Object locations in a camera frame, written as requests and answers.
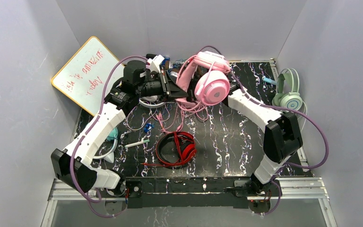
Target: pink headphones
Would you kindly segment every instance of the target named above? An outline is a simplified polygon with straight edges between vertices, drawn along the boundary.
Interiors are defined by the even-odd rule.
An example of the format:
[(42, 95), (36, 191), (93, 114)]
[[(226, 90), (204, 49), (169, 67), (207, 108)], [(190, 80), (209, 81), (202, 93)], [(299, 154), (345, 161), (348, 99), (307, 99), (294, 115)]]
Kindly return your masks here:
[[(183, 70), (187, 62), (189, 62), (189, 65)], [(191, 56), (181, 67), (176, 84), (184, 91), (187, 91), (198, 65), (209, 69), (209, 71), (199, 79), (194, 90), (195, 97), (204, 105), (216, 105), (222, 102), (230, 90), (229, 80), (225, 73), (229, 73), (231, 69), (229, 62), (220, 54), (205, 51)], [(191, 110), (199, 106), (196, 103), (187, 102), (186, 98), (176, 100), (186, 106), (193, 107)]]

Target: blue handle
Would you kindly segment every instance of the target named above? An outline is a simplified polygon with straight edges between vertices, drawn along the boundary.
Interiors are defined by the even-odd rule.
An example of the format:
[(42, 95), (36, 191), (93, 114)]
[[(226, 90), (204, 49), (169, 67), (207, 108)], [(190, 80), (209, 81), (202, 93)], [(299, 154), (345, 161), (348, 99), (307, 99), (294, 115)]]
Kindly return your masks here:
[(273, 84), (273, 85), (277, 85), (276, 81), (272, 80), (272, 79), (269, 79), (269, 78), (266, 78), (266, 77), (262, 77), (262, 80), (266, 83), (269, 83), (269, 84)]

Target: whiteboard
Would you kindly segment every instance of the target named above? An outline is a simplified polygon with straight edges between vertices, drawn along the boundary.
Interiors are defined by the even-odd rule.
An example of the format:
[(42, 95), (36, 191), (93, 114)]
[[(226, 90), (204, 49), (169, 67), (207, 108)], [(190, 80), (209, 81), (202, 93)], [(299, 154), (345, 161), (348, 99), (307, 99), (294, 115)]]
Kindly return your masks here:
[[(94, 116), (99, 111), (104, 84), (118, 62), (108, 48), (92, 36), (52, 78), (51, 83)], [(124, 66), (119, 65), (113, 72), (105, 95), (112, 84), (123, 77), (123, 69)]]

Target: pink ear cup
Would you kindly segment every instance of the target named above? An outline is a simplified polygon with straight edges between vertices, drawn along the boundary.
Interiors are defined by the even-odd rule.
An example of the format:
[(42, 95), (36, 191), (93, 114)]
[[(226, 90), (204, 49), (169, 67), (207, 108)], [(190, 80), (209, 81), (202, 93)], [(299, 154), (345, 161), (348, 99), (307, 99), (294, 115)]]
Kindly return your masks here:
[(227, 97), (229, 90), (230, 83), (225, 74), (219, 70), (212, 70), (199, 79), (194, 93), (197, 100), (203, 104), (216, 105)]

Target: red headphones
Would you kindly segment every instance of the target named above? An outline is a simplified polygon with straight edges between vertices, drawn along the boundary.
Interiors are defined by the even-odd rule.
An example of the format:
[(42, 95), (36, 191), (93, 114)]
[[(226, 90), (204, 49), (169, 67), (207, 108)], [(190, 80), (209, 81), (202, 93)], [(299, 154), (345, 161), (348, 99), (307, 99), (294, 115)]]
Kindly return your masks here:
[[(162, 156), (162, 148), (168, 142), (174, 141), (177, 148), (177, 156), (179, 160), (175, 163), (171, 163)], [(195, 156), (197, 150), (195, 149), (194, 136), (183, 131), (171, 132), (164, 135), (156, 144), (156, 156), (161, 164), (148, 164), (144, 163), (146, 166), (164, 166), (164, 167), (174, 167), (174, 166), (184, 166)]]

